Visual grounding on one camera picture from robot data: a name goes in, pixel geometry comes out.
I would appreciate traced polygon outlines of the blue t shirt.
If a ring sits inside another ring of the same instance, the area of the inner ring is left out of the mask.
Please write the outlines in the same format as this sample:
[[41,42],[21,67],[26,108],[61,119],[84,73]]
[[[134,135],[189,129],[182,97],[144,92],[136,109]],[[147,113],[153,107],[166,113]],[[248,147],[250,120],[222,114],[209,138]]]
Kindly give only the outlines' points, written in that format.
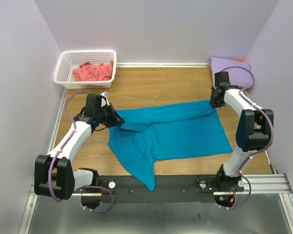
[[119,110],[124,123],[109,129],[108,145],[122,166],[149,191],[160,160],[231,153],[218,113],[209,100]]

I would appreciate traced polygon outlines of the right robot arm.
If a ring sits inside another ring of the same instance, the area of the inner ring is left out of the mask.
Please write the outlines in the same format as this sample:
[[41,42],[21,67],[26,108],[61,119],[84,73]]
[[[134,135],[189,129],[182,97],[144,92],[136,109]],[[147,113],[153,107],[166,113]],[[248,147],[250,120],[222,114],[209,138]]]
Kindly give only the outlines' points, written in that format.
[[251,101],[243,88],[232,85],[227,71],[214,74],[209,104],[215,108],[229,105],[240,117],[235,135],[237,146],[215,178],[216,188],[228,191],[238,185],[249,161],[272,145],[274,113]]

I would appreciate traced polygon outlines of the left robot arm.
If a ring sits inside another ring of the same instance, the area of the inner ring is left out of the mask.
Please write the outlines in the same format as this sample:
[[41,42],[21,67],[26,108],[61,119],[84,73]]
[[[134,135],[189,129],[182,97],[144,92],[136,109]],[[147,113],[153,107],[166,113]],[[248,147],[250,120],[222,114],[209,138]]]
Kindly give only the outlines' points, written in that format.
[[35,160],[34,192],[37,195],[48,196],[60,202],[68,200],[79,188],[84,188],[89,193],[98,189],[98,172],[88,168],[74,171],[72,162],[84,142],[98,131],[98,126],[102,125],[106,129],[125,121],[108,101],[108,92],[86,94],[85,106],[75,117],[69,118],[71,127],[60,143]]

